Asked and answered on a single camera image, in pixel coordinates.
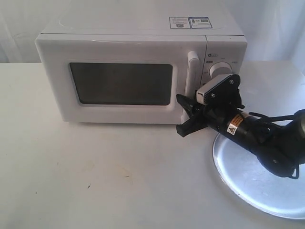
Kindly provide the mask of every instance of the round metal base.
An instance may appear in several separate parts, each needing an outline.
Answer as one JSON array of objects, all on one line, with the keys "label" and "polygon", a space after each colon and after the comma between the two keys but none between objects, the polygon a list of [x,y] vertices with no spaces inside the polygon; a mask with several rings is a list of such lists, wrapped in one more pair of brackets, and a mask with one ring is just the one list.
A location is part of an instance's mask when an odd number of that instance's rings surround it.
[{"label": "round metal base", "polygon": [[213,145],[216,168],[227,186],[252,206],[274,216],[305,219],[305,167],[298,180],[267,171],[256,156],[222,135]]}]

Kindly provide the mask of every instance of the tabletop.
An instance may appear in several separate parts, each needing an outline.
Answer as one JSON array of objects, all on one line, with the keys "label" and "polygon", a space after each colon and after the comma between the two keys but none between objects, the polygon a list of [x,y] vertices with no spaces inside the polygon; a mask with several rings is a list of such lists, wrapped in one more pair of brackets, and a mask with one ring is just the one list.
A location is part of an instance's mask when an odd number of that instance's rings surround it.
[{"label": "tabletop", "polygon": [[[290,62],[245,62],[246,111],[305,108]],[[66,123],[40,63],[0,64],[0,228],[303,229],[245,203],[213,163],[216,132]]]}]

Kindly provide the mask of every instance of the microwave window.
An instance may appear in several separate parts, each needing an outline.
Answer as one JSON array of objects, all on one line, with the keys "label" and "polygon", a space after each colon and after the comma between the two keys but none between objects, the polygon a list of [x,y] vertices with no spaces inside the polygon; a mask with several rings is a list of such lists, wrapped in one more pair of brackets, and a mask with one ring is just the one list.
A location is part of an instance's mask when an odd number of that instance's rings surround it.
[{"label": "microwave window", "polygon": [[168,105],[170,64],[70,63],[82,104]]}]

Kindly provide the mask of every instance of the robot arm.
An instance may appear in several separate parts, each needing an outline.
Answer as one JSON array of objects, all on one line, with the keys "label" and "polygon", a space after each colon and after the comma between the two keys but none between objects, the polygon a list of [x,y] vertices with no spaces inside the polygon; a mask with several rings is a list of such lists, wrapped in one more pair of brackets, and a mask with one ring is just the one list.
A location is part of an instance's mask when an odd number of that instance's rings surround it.
[{"label": "robot arm", "polygon": [[[299,165],[305,163],[305,110],[281,117],[247,114],[241,110],[239,85],[239,75],[219,75],[196,92],[196,99],[178,94],[189,120],[177,125],[177,133],[185,137],[209,126],[256,155],[271,173],[298,179]],[[284,120],[292,121],[274,123]]]}]

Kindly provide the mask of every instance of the white microwave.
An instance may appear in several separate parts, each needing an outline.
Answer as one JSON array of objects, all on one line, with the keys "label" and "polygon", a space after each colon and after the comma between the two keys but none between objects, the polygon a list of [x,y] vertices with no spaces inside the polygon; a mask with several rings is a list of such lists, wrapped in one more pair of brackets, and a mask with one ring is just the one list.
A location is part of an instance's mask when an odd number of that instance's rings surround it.
[{"label": "white microwave", "polygon": [[35,41],[68,122],[180,124],[193,97],[238,73],[247,42],[209,0],[75,0]]}]

